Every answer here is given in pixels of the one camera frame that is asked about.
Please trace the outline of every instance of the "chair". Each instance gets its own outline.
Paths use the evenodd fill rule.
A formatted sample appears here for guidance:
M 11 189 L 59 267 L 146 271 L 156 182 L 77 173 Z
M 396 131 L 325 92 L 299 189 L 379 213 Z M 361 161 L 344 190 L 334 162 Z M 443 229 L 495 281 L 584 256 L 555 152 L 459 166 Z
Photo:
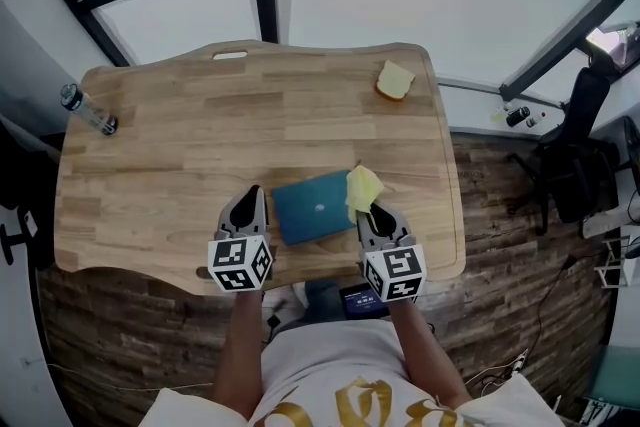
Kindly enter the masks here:
M 540 163 L 534 170 L 522 157 L 510 154 L 533 181 L 533 191 L 509 207 L 509 214 L 535 199 L 542 213 L 544 235 L 548 228 L 549 194 L 563 223 L 573 223 L 597 208 L 600 184 L 605 179 L 609 190 L 615 192 L 612 168 L 617 165 L 617 153 L 611 145 L 588 139 L 600 107 L 604 103 L 616 69 L 605 52 L 585 46 L 589 66 L 578 73 L 569 103 L 563 106 L 564 122 L 540 138 L 533 154 Z

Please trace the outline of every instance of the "bright light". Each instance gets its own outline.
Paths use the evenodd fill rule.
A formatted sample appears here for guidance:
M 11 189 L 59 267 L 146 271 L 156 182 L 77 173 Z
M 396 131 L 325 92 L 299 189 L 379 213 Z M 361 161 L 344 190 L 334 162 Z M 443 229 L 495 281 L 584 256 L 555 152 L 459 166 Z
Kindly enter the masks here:
M 599 46 L 608 54 L 620 43 L 620 34 L 617 32 L 604 33 L 600 29 L 596 29 L 587 36 L 587 41 Z

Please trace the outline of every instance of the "slice of bread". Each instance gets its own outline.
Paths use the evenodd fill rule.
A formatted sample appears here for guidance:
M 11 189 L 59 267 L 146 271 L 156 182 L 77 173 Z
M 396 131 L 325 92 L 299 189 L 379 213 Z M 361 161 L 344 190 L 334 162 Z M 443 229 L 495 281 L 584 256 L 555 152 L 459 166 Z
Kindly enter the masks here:
M 416 76 L 409 70 L 386 61 L 376 82 L 376 91 L 388 100 L 400 102 L 409 92 Z

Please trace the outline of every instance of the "wooden floor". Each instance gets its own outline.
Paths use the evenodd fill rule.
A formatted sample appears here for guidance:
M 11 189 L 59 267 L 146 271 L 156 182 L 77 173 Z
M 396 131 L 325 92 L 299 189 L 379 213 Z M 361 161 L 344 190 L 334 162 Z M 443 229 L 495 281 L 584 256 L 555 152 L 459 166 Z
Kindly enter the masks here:
M 508 200 L 530 187 L 510 151 L 533 143 L 484 136 L 453 138 L 467 244 L 458 278 L 430 283 L 419 306 L 465 378 L 511 362 L 536 337 L 537 305 L 567 255 L 602 250 L 585 242 L 555 212 L 549 233 L 534 233 L 534 206 L 515 217 Z M 576 417 L 605 330 L 609 294 L 597 282 L 593 258 L 564 273 L 542 308 L 544 328 L 524 374 L 559 412 Z M 55 268 L 39 276 L 41 310 L 53 361 L 95 381 L 125 387 L 210 382 L 230 315 L 229 299 L 195 297 L 132 272 Z M 51 370 L 74 425 L 138 425 L 156 392 L 109 389 Z M 202 393 L 192 389 L 191 393 Z M 474 387 L 472 394 L 480 394 Z

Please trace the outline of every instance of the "wooden tabletop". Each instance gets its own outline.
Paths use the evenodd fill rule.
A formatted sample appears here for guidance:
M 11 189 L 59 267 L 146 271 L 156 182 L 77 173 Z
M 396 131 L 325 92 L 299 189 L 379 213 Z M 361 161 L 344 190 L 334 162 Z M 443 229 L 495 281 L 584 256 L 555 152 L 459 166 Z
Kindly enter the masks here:
M 229 52 L 244 57 L 221 58 Z M 384 62 L 416 75 L 403 102 L 374 92 Z M 355 229 L 286 247 L 273 188 L 360 162 L 423 244 L 428 279 L 465 265 L 453 148 L 427 52 L 415 45 L 325 50 L 214 44 L 158 63 L 96 68 L 81 88 L 119 117 L 113 136 L 71 116 L 56 191 L 55 254 L 67 271 L 120 267 L 194 294 L 221 293 L 207 265 L 223 206 L 268 195 L 271 288 L 358 273 Z

